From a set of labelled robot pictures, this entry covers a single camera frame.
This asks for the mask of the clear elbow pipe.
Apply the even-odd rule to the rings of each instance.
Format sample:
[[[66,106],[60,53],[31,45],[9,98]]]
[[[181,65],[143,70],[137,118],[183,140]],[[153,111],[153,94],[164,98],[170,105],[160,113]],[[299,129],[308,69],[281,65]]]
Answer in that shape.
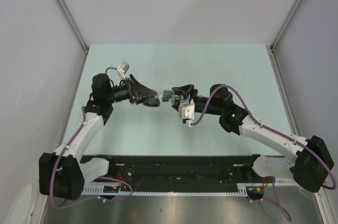
[[[156,89],[157,94],[146,97],[143,105],[146,107],[157,108],[161,104],[168,104],[177,106],[180,104],[180,96],[173,90]]]

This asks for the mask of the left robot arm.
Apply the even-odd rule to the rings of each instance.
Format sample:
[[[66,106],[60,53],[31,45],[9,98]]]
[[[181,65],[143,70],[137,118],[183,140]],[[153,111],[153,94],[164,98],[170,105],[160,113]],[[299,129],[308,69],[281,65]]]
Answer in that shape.
[[[133,75],[121,86],[112,86],[107,74],[93,77],[90,98],[82,108],[82,120],[67,142],[39,159],[39,190],[42,195],[76,200],[86,184],[101,177],[112,181],[117,169],[104,158],[95,157],[82,163],[82,156],[95,135],[106,125],[113,112],[113,104],[128,100],[142,104],[157,96],[157,91],[138,82]]]

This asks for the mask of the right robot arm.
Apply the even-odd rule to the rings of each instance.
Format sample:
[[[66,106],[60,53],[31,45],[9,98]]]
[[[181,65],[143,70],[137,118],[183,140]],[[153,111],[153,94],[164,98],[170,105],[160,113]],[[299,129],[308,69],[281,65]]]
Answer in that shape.
[[[232,86],[213,85],[208,97],[200,97],[194,85],[174,87],[172,92],[173,108],[190,127],[199,124],[206,114],[217,115],[226,132],[254,139],[281,154],[255,156],[243,169],[247,181],[257,182],[261,177],[288,179],[309,192],[337,188],[334,162],[321,138],[285,133],[268,125],[249,110],[243,98],[239,98],[241,106],[233,101],[238,92]]]

